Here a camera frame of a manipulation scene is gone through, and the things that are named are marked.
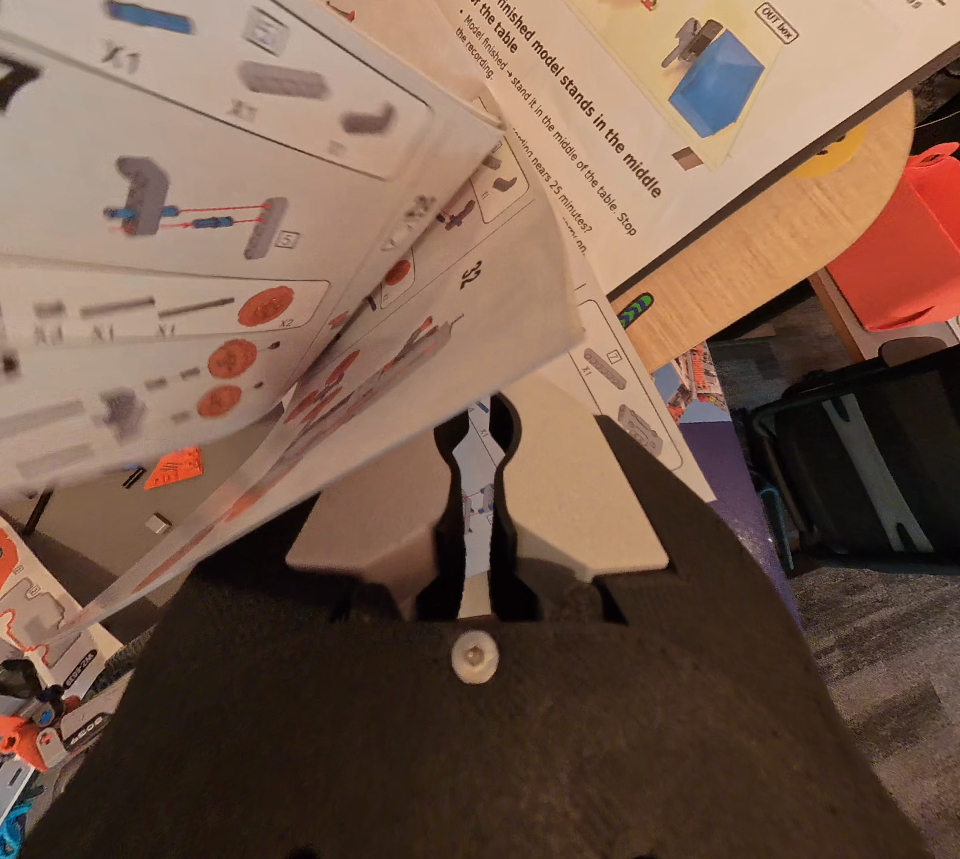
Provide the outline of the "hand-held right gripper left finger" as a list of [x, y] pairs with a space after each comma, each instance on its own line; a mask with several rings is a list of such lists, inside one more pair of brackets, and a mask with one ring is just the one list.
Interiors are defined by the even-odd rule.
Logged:
[[286, 564], [388, 589], [396, 602], [461, 601], [461, 478], [434, 431], [319, 493]]

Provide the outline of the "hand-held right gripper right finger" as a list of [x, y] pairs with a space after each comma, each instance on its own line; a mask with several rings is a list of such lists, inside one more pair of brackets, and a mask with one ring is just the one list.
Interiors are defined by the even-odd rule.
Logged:
[[517, 566], [581, 582], [664, 570], [666, 549], [597, 416], [536, 374], [501, 397], [511, 439], [496, 492]]

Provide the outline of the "white sticker sheet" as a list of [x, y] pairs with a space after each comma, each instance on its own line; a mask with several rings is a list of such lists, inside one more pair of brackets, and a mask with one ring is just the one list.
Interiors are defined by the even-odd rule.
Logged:
[[61, 633], [79, 610], [78, 602], [3, 520], [1, 660], [28, 659], [44, 684], [62, 685], [70, 695], [84, 693], [121, 645], [100, 625]]

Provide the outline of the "grey orange tracked toy robot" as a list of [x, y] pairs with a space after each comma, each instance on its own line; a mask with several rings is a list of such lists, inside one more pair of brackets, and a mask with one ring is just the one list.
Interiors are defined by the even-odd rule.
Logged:
[[112, 720], [132, 674], [110, 666], [77, 697], [44, 686], [28, 658], [2, 662], [2, 821], [27, 795], [38, 797], [42, 817]]

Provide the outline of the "building instruction booklet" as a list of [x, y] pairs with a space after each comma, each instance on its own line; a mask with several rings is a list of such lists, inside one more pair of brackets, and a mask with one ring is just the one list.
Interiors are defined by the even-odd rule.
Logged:
[[714, 492], [431, 0], [2, 0], [2, 496], [263, 445], [55, 647], [541, 366]]

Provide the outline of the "blue robot kit box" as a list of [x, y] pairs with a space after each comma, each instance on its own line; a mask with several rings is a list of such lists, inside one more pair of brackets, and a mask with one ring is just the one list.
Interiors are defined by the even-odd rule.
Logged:
[[800, 624], [797, 604], [707, 343], [698, 343], [659, 368], [653, 379], [678, 433], [712, 491], [711, 507], [737, 535], [773, 584], [795, 623]]

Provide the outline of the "orange toy cone part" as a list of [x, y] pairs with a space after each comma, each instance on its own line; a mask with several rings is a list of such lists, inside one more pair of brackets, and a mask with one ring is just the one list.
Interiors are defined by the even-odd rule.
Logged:
[[175, 450], [160, 458], [143, 483], [150, 491], [175, 485], [204, 475], [205, 465], [199, 446]]

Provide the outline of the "long black toy axle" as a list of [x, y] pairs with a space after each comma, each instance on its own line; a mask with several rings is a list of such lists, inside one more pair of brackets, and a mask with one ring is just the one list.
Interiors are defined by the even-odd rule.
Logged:
[[53, 494], [53, 489], [47, 489], [35, 497], [35, 502], [30, 510], [30, 514], [20, 530], [20, 536], [24, 541], [29, 540], [35, 534]]

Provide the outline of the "orange plastic object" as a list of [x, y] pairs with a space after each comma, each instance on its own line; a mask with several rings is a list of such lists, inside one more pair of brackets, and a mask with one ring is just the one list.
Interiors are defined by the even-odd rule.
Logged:
[[956, 142], [911, 156], [870, 227], [826, 267], [862, 327], [883, 332], [959, 314]]

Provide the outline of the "round yellow sticker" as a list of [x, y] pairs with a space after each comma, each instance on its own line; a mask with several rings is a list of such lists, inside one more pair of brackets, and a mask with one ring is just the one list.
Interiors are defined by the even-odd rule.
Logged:
[[868, 129], [867, 121], [852, 127], [821, 148], [790, 173], [791, 178], [821, 179], [850, 162], [860, 150]]

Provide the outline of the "white printed task sheet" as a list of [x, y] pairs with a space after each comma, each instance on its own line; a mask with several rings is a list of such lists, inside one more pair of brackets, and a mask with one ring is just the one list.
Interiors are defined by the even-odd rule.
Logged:
[[610, 298], [958, 55], [959, 0], [436, 0]]

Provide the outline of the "light blue brick tool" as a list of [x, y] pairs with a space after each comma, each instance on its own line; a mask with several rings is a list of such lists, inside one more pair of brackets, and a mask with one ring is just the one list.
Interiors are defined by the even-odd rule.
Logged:
[[31, 829], [42, 816], [39, 798], [33, 794], [14, 802], [1, 823], [1, 858], [18, 858]]

